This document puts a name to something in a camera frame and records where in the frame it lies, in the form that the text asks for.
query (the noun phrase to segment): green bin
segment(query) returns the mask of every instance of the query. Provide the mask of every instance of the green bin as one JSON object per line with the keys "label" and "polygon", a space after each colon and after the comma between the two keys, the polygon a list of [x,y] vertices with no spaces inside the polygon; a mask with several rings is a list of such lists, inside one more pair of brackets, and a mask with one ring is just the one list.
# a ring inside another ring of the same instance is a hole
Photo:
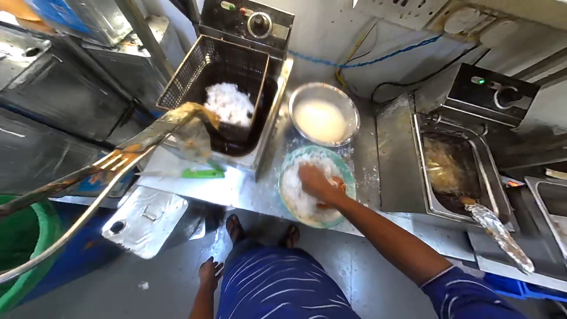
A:
{"label": "green bin", "polygon": [[[0,204],[15,198],[0,195]],[[63,234],[61,220],[48,201],[0,220],[0,273],[41,254]],[[15,307],[49,271],[55,256],[10,282],[0,284],[0,313]]]}

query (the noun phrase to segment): fryer control knob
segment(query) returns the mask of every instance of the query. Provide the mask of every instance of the fryer control knob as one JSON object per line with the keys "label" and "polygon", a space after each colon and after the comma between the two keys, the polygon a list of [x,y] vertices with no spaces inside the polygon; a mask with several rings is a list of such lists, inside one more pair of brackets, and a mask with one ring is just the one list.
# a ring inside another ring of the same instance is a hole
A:
{"label": "fryer control knob", "polygon": [[504,86],[494,93],[494,104],[500,109],[507,109],[522,98],[522,94],[513,86]]}
{"label": "fryer control knob", "polygon": [[248,18],[248,32],[257,38],[263,39],[272,33],[272,20],[264,12],[254,12]]}

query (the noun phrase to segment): blue cable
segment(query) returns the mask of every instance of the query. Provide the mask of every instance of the blue cable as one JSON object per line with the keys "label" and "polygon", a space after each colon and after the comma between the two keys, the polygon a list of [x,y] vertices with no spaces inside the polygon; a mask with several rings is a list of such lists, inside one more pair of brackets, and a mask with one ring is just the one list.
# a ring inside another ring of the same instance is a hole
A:
{"label": "blue cable", "polygon": [[431,39],[423,40],[422,42],[419,42],[418,44],[410,45],[407,48],[392,52],[392,53],[385,55],[383,57],[379,57],[376,60],[373,60],[373,61],[370,61],[370,62],[363,62],[363,63],[359,63],[359,64],[336,64],[332,61],[325,60],[325,59],[322,59],[322,58],[314,58],[314,57],[306,56],[304,54],[301,54],[301,53],[293,51],[293,50],[289,50],[289,53],[291,53],[292,55],[297,56],[299,58],[302,58],[304,60],[311,61],[313,63],[320,63],[320,64],[334,66],[336,68],[342,68],[342,69],[350,69],[350,68],[358,68],[360,66],[371,65],[371,64],[374,64],[376,62],[380,62],[382,60],[385,60],[389,57],[393,57],[394,55],[400,54],[402,52],[407,52],[409,50],[413,50],[413,49],[416,49],[416,48],[419,48],[419,47],[423,47],[424,45],[436,42],[437,40],[439,40],[439,38],[441,36],[442,36],[442,34],[435,36],[435,37],[432,37]]}

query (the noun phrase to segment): blue container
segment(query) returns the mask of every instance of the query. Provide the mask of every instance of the blue container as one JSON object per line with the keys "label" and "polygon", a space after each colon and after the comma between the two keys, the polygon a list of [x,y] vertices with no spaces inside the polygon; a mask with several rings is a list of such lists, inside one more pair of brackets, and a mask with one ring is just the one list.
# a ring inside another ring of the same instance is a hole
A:
{"label": "blue container", "polygon": [[484,275],[484,281],[500,295],[522,300],[525,300],[527,297],[526,284],[521,280],[486,273]]}
{"label": "blue container", "polygon": [[524,283],[526,297],[535,299],[551,299],[567,303],[567,293],[549,288],[543,288],[534,284]]}
{"label": "blue container", "polygon": [[[64,229],[69,228],[87,208],[85,205],[52,202]],[[19,303],[24,304],[47,292],[81,278],[116,259],[122,249],[101,235],[102,226],[116,210],[99,208],[96,215],[64,246],[51,269]]]}

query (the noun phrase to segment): metal tongs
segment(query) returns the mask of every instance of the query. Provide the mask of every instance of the metal tongs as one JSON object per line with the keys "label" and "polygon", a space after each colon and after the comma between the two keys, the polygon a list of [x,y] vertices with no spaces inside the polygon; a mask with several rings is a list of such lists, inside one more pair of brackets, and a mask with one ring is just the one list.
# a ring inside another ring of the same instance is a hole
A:
{"label": "metal tongs", "polygon": [[165,140],[177,127],[189,122],[193,117],[198,116],[201,120],[209,121],[218,128],[220,122],[217,116],[197,103],[185,103],[180,107],[170,110],[152,125],[144,129],[138,135],[117,146],[109,155],[99,161],[88,165],[78,171],[64,176],[54,182],[39,187],[25,195],[22,195],[4,205],[0,205],[0,219],[14,212],[19,211],[31,204],[37,203],[55,193],[58,193],[77,182],[82,181],[88,176],[102,172],[111,171],[115,173],[114,178],[108,186],[100,193],[95,201],[79,217],[69,230],[54,244],[47,248],[40,255],[28,260],[26,263],[14,267],[0,274],[0,284],[20,276],[28,270],[36,267],[39,263],[47,259],[63,245],[65,245],[75,234],[89,221],[97,211],[100,203],[108,195],[112,187],[130,171],[135,165],[158,145]]}

